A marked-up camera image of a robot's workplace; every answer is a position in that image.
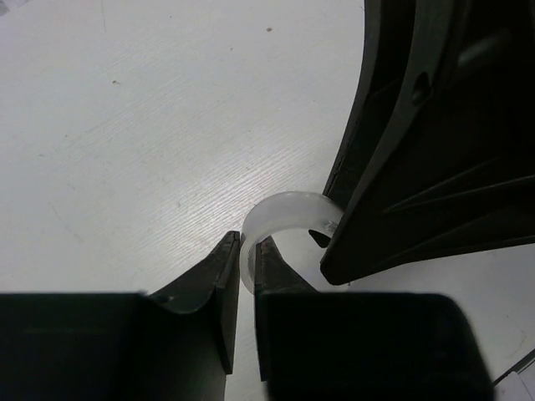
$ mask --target wood grain texture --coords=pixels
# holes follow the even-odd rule
[[[0,291],[152,292],[261,199],[322,190],[363,33],[355,0],[39,0],[2,16]],[[298,270],[318,264],[308,236],[279,240]],[[446,258],[352,288],[452,295],[496,377],[535,347],[534,256]],[[227,399],[263,399],[244,287]]]

